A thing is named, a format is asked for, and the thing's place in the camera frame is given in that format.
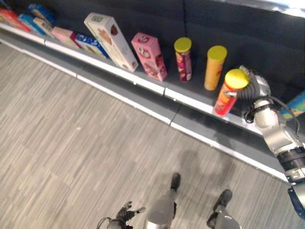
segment pringles can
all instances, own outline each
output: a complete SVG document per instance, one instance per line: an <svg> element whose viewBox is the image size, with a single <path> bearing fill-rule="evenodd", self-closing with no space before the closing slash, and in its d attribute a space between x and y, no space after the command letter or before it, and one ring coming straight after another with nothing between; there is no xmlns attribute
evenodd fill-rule
<svg viewBox="0 0 305 229"><path fill-rule="evenodd" d="M204 88L206 90L212 91L216 89L227 53L227 49L221 45L216 45L209 49L204 78Z"/></svg>
<svg viewBox="0 0 305 229"><path fill-rule="evenodd" d="M192 78L191 46L192 41L188 37L181 37L174 44L179 78L182 82Z"/></svg>
<svg viewBox="0 0 305 229"><path fill-rule="evenodd" d="M234 106L237 98L228 97L224 93L227 91L237 92L246 87L249 83L247 74L241 69L232 69L227 72L216 101L214 112L219 116L225 116Z"/></svg>

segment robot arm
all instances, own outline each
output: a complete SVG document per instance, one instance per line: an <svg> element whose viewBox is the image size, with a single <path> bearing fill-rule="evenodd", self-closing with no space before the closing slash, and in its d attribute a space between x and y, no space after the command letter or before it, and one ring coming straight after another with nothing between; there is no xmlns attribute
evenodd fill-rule
<svg viewBox="0 0 305 229"><path fill-rule="evenodd" d="M244 114L245 120L255 123L269 149L283 167L285 176L292 185L288 190L291 202L298 215L305 219L305 149L297 136L298 122L294 134L287 127L282 114L274 108L273 101L282 103L270 96L266 80L243 66L240 69L249 76L249 85L240 92L227 92L226 95L255 100L254 106Z"/></svg>

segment red box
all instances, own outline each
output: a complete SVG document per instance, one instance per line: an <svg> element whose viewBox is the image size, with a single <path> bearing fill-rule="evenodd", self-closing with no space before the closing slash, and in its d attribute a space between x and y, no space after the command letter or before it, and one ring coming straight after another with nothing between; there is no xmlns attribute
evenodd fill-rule
<svg viewBox="0 0 305 229"><path fill-rule="evenodd" d="M139 32L133 38L132 45L146 73L156 80L163 81L167 71L158 38Z"/></svg>
<svg viewBox="0 0 305 229"><path fill-rule="evenodd" d="M18 20L18 15L11 10L0 8L0 16L2 16L7 23L16 29L20 29L26 32L31 31L29 27L25 26L21 21Z"/></svg>

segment yellow lid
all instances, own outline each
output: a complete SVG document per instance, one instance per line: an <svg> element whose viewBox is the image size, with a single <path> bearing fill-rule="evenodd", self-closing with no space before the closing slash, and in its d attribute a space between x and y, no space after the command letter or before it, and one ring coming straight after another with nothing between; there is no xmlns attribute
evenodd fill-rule
<svg viewBox="0 0 305 229"><path fill-rule="evenodd" d="M187 52L191 49L192 40L189 39L188 37L182 37L176 40L173 46L176 52Z"/></svg>
<svg viewBox="0 0 305 229"><path fill-rule="evenodd" d="M226 58L227 56L227 49L221 45L213 46L208 51L208 58L216 61L220 61Z"/></svg>
<svg viewBox="0 0 305 229"><path fill-rule="evenodd" d="M248 85L249 79L241 69L232 69L227 72L224 78L225 83L234 89L241 89Z"/></svg>

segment black wall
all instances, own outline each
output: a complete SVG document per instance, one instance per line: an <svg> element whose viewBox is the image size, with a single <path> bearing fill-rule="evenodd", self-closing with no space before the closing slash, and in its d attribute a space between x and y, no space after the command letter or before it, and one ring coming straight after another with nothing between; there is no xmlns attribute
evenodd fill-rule
<svg viewBox="0 0 305 229"><path fill-rule="evenodd" d="M162 49L188 36L197 73L204 75L206 52L228 49L224 71L244 64L270 83L287 102L305 89L305 19L211 0L9 0L16 12L39 3L58 16L58 26L89 34L90 12L113 16L128 42L139 32L159 38Z"/></svg>

